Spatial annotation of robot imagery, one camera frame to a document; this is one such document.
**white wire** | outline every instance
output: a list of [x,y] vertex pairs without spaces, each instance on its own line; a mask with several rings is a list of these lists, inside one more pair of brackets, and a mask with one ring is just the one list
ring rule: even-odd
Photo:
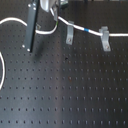
[[52,15],[54,16],[54,11],[53,11],[53,9],[52,9],[52,8],[50,8],[50,11],[51,11]]
[[[27,24],[23,20],[18,19],[18,18],[14,18],[14,17],[5,18],[5,19],[3,19],[3,20],[0,21],[0,24],[3,24],[5,22],[7,22],[7,21],[17,21],[17,22],[20,22],[23,25],[27,26]],[[48,35],[48,34],[54,33],[56,29],[57,29],[57,24],[55,25],[54,29],[51,30],[51,31],[39,31],[39,30],[36,30],[36,33],[37,34]]]
[[89,29],[89,33],[94,34],[94,35],[97,35],[97,36],[102,36],[103,35],[102,33],[95,32],[95,31],[92,31],[90,29]]
[[127,37],[128,34],[123,34],[123,33],[120,33],[120,34],[114,34],[114,33],[111,33],[111,34],[109,34],[109,36],[111,36],[111,37],[121,37],[121,36],[123,36],[123,37]]
[[5,79],[5,63],[4,63],[4,59],[3,59],[3,56],[0,52],[0,59],[1,59],[1,62],[2,62],[2,69],[3,69],[3,75],[2,75],[2,80],[1,80],[1,83],[0,83],[0,90],[3,86],[3,83],[4,83],[4,79]]
[[57,29],[57,25],[54,27],[54,29],[53,30],[51,30],[51,31],[39,31],[39,30],[36,30],[36,33],[37,34],[42,34],[42,35],[49,35],[49,34],[52,34],[52,33],[54,33],[55,31],[56,31],[56,29]]
[[[67,22],[65,19],[63,19],[60,16],[58,16],[58,19],[61,20],[62,22],[64,22],[66,25],[71,25],[71,26],[73,26],[74,28],[76,28],[78,30],[84,31],[84,27],[80,27],[80,26],[77,26],[77,25],[70,24],[69,22]],[[96,32],[96,31],[93,31],[93,30],[90,30],[90,29],[89,29],[88,32],[91,33],[91,34],[97,35],[97,36],[102,36],[103,35],[102,33],[99,33],[99,32]],[[119,34],[110,33],[109,36],[111,36],[111,37],[128,37],[128,33],[119,33]]]

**perforated surface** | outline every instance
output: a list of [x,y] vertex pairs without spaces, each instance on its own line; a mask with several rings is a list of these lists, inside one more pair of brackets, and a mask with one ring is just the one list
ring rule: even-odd
[[[0,19],[26,22],[29,2],[1,0]],[[61,16],[96,31],[107,25],[111,33],[128,32],[126,2],[70,2]],[[38,24],[51,30],[55,22],[40,8]],[[30,54],[21,47],[25,26],[0,26],[0,128],[128,127],[128,38],[110,38],[112,51],[105,53],[99,37],[78,30],[66,45],[66,32],[59,22],[54,34],[36,35]]]

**metal clamp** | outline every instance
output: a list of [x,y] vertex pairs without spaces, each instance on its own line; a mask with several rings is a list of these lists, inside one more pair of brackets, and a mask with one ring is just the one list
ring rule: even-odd
[[102,41],[102,46],[105,52],[110,52],[111,48],[109,45],[109,31],[108,31],[108,27],[101,27],[101,29],[99,29],[99,32],[102,33],[103,35],[101,36],[101,41]]
[[68,25],[66,44],[72,45],[72,43],[73,43],[73,34],[74,34],[74,27],[71,26],[71,25]]
[[28,20],[27,20],[27,29],[23,48],[26,48],[28,52],[32,52],[34,34],[36,28],[36,20],[39,8],[39,0],[33,0],[31,4],[28,5]]

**screw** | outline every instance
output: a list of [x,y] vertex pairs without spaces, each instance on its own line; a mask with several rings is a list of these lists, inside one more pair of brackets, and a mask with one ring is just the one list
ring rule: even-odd
[[106,45],[105,47],[106,47],[106,49],[109,49],[109,45]]
[[71,42],[71,38],[68,39],[68,42]]
[[28,4],[28,7],[31,7],[31,4]]
[[30,49],[27,49],[28,52],[30,52]]
[[34,9],[34,10],[36,10],[36,8],[35,8],[35,7],[34,7],[33,9]]
[[25,48],[25,45],[23,44],[22,47]]

